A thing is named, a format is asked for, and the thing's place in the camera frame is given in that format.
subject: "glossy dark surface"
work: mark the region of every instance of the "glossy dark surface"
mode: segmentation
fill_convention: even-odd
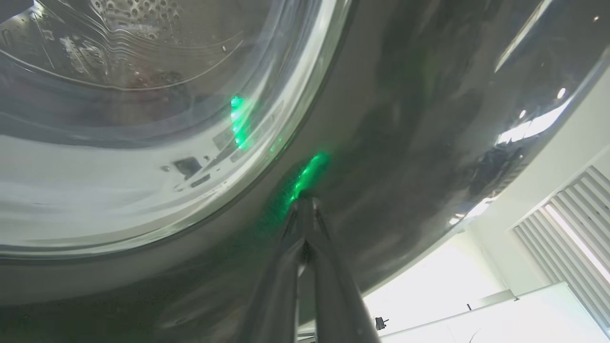
[[[253,292],[236,343],[290,342],[297,337],[299,275],[314,274],[315,340],[379,343],[361,292],[307,192],[289,207],[278,242]]]
[[[610,3],[551,1],[495,71],[538,5],[360,1],[309,117],[263,177],[197,227],[145,248],[3,261],[2,340],[230,340],[276,240],[278,199],[321,151],[329,163],[312,191],[336,243],[362,291],[384,281],[446,234],[455,213],[495,196],[578,104],[610,41]],[[550,129],[496,144],[568,99]],[[314,313],[309,277],[302,320]]]

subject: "washing machine door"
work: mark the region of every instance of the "washing machine door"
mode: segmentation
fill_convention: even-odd
[[[610,40],[603,0],[15,11],[0,29],[0,336],[23,342],[230,341],[306,189],[360,290],[379,286],[499,196]]]

